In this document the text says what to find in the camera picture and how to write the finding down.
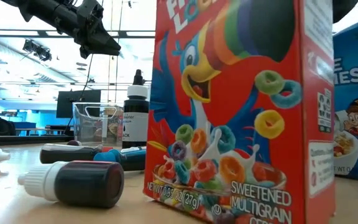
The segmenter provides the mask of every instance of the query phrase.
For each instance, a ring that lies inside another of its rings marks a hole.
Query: toucan eye
[[[196,58],[196,47],[191,45],[185,51],[185,66],[194,65]]]

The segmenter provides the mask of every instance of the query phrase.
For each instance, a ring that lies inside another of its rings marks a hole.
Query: froot loops cereal box
[[[211,223],[328,223],[332,19],[332,1],[158,0],[144,194]]]
[[[335,34],[334,49],[334,171],[358,179],[358,23]]]

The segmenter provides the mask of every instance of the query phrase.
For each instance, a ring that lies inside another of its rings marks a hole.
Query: clear plastic container
[[[112,103],[73,103],[75,140],[84,146],[121,146],[123,114]]]

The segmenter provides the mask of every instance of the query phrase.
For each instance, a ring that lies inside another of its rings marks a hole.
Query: bottle label
[[[147,140],[148,113],[126,112],[124,113],[124,125],[122,127],[122,140],[132,142],[144,142]]]

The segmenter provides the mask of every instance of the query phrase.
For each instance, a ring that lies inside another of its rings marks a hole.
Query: computer monitor
[[[82,91],[59,91],[56,118],[71,118],[75,102],[100,103],[101,90],[85,90],[80,100],[81,93]],[[88,112],[91,116],[98,117],[100,109],[92,108]]]

